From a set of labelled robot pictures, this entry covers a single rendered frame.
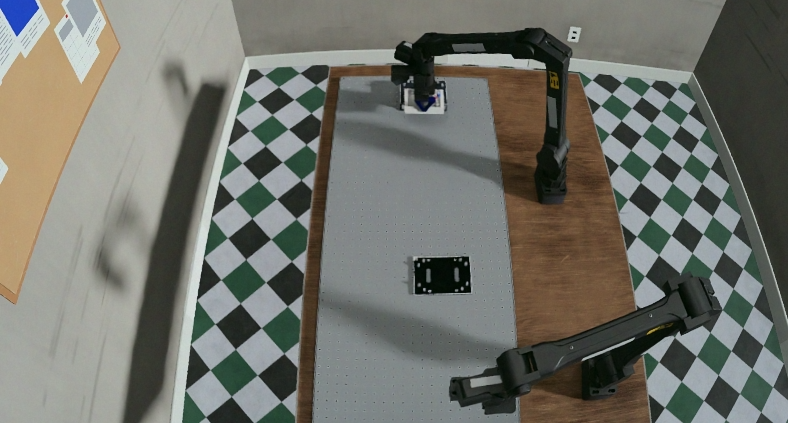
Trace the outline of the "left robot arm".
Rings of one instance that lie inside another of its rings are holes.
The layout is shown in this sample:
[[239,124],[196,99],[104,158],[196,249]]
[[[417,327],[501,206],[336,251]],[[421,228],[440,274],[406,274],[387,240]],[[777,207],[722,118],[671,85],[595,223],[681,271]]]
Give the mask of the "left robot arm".
[[458,401],[461,408],[482,402],[500,405],[505,398],[493,394],[512,399],[526,395],[539,381],[586,359],[588,396],[616,394],[617,384],[635,373],[633,365],[643,355],[678,332],[684,335],[707,324],[723,310],[710,279],[691,272],[668,280],[662,289],[660,300],[589,330],[507,350],[496,359],[498,367],[479,377],[451,377],[450,401]]

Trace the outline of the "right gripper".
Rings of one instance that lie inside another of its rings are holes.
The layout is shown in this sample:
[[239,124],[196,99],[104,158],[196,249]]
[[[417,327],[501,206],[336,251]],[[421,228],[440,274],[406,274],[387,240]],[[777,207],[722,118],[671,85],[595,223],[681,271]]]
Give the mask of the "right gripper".
[[[423,75],[419,72],[417,73],[425,76],[425,88],[414,88],[414,102],[419,106],[422,112],[427,112],[430,106],[436,101],[436,97],[429,97],[429,95],[435,95],[435,73],[434,71],[427,75]],[[422,93],[429,93],[429,95],[421,95]],[[421,102],[428,102],[428,104],[423,108]]]

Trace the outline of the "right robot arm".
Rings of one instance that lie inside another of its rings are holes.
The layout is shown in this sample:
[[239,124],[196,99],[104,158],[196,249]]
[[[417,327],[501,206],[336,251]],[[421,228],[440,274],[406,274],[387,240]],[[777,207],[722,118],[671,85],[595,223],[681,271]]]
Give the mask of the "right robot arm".
[[425,88],[425,76],[417,72],[423,75],[432,73],[434,56],[450,54],[512,53],[514,59],[532,59],[544,63],[547,75],[546,128],[543,147],[536,155],[536,168],[543,196],[565,196],[566,154],[571,146],[565,131],[567,83],[573,50],[542,29],[463,34],[430,32],[414,44],[402,41],[396,46],[394,58],[407,65],[391,65],[391,82],[397,86],[413,76],[413,88]]

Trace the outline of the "white grid rack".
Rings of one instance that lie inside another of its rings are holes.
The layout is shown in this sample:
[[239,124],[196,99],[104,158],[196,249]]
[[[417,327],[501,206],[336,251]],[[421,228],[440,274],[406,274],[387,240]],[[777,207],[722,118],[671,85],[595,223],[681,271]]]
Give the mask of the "white grid rack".
[[427,110],[427,112],[422,112],[419,107],[408,107],[408,106],[418,106],[418,105],[408,104],[408,103],[415,103],[414,89],[405,89],[405,105],[404,105],[405,113],[444,114],[443,90],[436,89],[436,92],[440,92],[440,98],[436,99],[436,102],[432,105],[432,107],[430,107]]

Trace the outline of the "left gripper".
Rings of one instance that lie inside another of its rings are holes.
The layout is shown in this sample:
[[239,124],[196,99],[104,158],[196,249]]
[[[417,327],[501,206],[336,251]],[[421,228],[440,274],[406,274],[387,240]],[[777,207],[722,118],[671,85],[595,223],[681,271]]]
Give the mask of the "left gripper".
[[[495,396],[499,397],[498,395],[494,394]],[[482,402],[482,409],[485,409],[485,415],[493,415],[493,414],[501,414],[501,413],[514,413],[516,411],[516,398],[508,398],[508,397],[499,397],[505,398],[505,400],[496,406],[483,406]]]

